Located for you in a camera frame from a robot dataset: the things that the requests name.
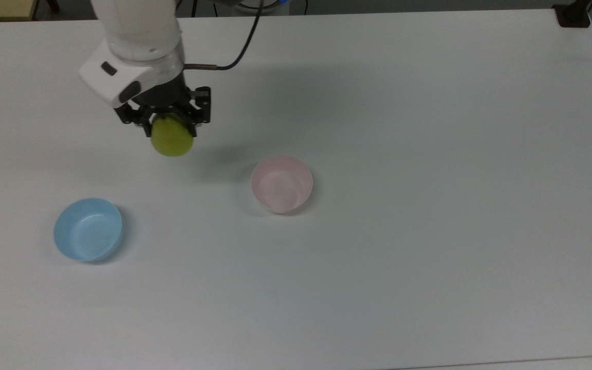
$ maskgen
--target black cable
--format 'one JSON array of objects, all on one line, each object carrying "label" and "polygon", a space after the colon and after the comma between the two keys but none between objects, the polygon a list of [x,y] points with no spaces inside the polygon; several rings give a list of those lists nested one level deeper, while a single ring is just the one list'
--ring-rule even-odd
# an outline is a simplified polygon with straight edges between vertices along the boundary
[{"label": "black cable", "polygon": [[257,14],[255,15],[255,19],[253,22],[253,28],[251,28],[250,33],[248,34],[248,38],[246,39],[246,44],[244,44],[244,48],[237,56],[232,63],[226,66],[217,66],[217,65],[197,65],[197,64],[189,64],[184,65],[184,69],[200,69],[200,70],[229,70],[234,68],[239,61],[242,60],[244,54],[246,54],[246,50],[248,49],[248,45],[251,44],[251,40],[253,39],[254,31],[257,28],[257,23],[259,23],[259,18],[262,16],[262,10],[264,9],[264,0],[259,1],[259,7],[257,8]]},{"label": "black cable", "polygon": [[191,18],[195,18],[195,10],[198,9],[198,0],[193,0],[193,7],[191,7]]}]

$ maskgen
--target pink bowl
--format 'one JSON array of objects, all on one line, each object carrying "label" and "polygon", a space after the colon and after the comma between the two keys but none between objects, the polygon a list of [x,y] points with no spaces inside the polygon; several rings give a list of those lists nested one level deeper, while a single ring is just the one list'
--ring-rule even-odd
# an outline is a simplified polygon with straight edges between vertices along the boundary
[{"label": "pink bowl", "polygon": [[266,209],[284,214],[300,207],[310,196],[312,173],[298,159],[277,155],[257,164],[251,186]]}]

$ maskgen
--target yellow-green ball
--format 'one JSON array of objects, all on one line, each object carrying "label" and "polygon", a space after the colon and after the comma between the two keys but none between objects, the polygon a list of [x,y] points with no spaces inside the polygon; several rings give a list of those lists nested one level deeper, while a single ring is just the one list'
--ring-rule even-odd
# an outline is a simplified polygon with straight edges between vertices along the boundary
[{"label": "yellow-green ball", "polygon": [[193,136],[173,115],[156,115],[152,121],[150,142],[155,150],[167,157],[179,157],[193,146]]}]

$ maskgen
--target plastic bowl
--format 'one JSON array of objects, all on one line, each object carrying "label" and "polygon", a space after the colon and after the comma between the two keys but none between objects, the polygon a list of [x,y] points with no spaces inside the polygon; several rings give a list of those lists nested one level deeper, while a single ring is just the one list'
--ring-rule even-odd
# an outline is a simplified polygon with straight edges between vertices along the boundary
[{"label": "plastic bowl", "polygon": [[82,199],[70,204],[54,225],[56,247],[73,260],[104,260],[116,251],[121,239],[120,211],[104,199]]},{"label": "plastic bowl", "polygon": [[305,203],[312,193],[312,173],[298,159],[277,155],[257,164],[251,186],[266,209],[281,215]]}]

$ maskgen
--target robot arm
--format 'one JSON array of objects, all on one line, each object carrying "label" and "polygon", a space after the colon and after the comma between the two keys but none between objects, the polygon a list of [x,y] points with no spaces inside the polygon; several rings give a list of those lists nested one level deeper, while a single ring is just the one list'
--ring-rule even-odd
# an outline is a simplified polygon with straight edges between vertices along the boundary
[{"label": "robot arm", "polygon": [[[105,40],[80,68],[84,82],[115,110],[123,123],[143,127],[148,137],[152,133],[151,117],[164,113],[176,115],[195,137],[195,128],[209,122],[211,90],[199,87],[191,91],[186,86],[174,0],[91,3],[105,28]],[[130,101],[138,108],[133,108]]]}]

